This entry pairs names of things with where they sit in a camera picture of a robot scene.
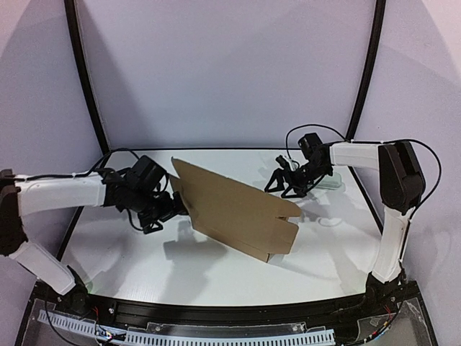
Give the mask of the pale green oblong case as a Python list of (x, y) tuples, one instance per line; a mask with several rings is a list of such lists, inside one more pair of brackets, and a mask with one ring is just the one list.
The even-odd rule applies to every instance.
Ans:
[(322, 190), (337, 190), (342, 186), (341, 175), (334, 172), (331, 176), (326, 175), (318, 184), (317, 188)]

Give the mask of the brown cardboard box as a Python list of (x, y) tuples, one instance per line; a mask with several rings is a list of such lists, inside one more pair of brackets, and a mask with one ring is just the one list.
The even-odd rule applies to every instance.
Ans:
[(262, 262), (291, 252), (299, 226), (289, 219), (301, 215), (296, 204), (181, 159), (171, 163), (171, 186), (194, 230)]

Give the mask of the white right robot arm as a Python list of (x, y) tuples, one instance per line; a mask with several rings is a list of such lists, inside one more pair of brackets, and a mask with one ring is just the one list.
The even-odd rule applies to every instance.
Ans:
[(406, 250), (411, 216), (421, 204), (426, 181), (411, 142), (324, 143), (316, 133), (299, 141), (306, 163), (292, 168), (288, 159), (276, 158), (275, 169), (264, 188), (282, 198), (303, 198), (320, 181), (331, 176), (335, 166), (374, 169), (379, 174), (380, 198), (385, 220), (380, 249), (371, 273), (367, 276), (368, 299), (390, 295), (403, 284), (402, 261)]

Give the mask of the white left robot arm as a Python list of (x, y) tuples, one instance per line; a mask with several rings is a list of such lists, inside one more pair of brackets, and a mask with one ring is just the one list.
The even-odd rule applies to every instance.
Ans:
[(170, 176), (141, 156), (132, 167), (115, 170), (95, 164), (78, 174), (15, 175), (1, 171), (1, 256), (19, 263), (77, 314), (89, 309), (89, 294), (77, 272), (28, 239), (23, 217), (44, 210), (115, 207), (136, 216), (135, 230), (151, 234), (177, 215), (187, 214), (179, 193), (168, 193)]

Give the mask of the left black frame post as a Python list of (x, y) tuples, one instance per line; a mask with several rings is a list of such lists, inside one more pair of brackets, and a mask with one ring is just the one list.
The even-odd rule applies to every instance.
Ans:
[(79, 75), (81, 90), (83, 92), (84, 101), (91, 121), (93, 133), (96, 137), (101, 156), (97, 160), (98, 164), (105, 164), (110, 151), (109, 142), (104, 132), (102, 118), (99, 114), (94, 89), (91, 83), (90, 73), (86, 63), (83, 40), (79, 25), (79, 16), (76, 1), (65, 0), (63, 2), (66, 13), (66, 21), (68, 26), (68, 34), (73, 50), (74, 61)]

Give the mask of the black frame post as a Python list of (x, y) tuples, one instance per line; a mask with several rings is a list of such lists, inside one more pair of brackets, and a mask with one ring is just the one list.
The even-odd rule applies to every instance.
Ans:
[(79, 25), (79, 16), (76, 1), (65, 0), (63, 2), (66, 13), (66, 21), (68, 26), (68, 34), (73, 50), (74, 61), (79, 75), (81, 90), (83, 92), (84, 101), (91, 121), (93, 133), (96, 137), (101, 156), (97, 160), (98, 164), (105, 164), (110, 151), (109, 142), (104, 132), (102, 118), (99, 114), (94, 89), (91, 83), (90, 73), (86, 63), (83, 40)]
[(375, 8), (373, 12), (372, 24), (370, 28), (370, 36), (367, 45), (367, 52), (364, 59), (364, 65), (362, 69), (362, 75), (360, 78), (359, 86), (357, 89), (356, 99), (350, 115), (349, 124), (344, 135), (345, 141), (351, 141), (357, 134), (359, 122), (361, 120), (362, 112), (364, 109), (365, 102), (367, 100), (367, 94), (372, 79), (375, 61), (377, 58), (377, 52), (380, 44), (380, 37), (382, 33), (382, 26), (385, 17), (386, 0), (377, 0), (375, 2)]

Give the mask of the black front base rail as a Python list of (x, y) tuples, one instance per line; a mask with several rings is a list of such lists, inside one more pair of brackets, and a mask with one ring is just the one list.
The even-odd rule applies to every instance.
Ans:
[(366, 294), (273, 306), (180, 306), (89, 296), (90, 309), (78, 315), (43, 282), (37, 282), (25, 309), (17, 345), (113, 345), (34, 321), (40, 309), (90, 319), (99, 326), (137, 327), (149, 323), (205, 327), (251, 327), (304, 323), (334, 330), (335, 345), (435, 345), (433, 326), (416, 282), (380, 300)]

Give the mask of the right black frame post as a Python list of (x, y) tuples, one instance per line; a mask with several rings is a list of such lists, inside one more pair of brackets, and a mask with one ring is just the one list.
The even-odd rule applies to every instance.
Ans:
[(370, 28), (370, 36), (367, 45), (367, 52), (364, 59), (364, 65), (362, 69), (362, 75), (360, 78), (359, 86), (357, 89), (356, 99), (350, 115), (349, 124), (344, 135), (345, 141), (351, 141), (357, 134), (359, 122), (361, 120), (362, 112), (364, 109), (365, 102), (367, 100), (367, 94), (372, 79), (375, 61), (377, 58), (377, 52), (380, 44), (380, 37), (382, 33), (382, 26), (385, 17), (386, 0), (377, 0), (375, 2), (375, 8), (373, 12), (372, 24)]

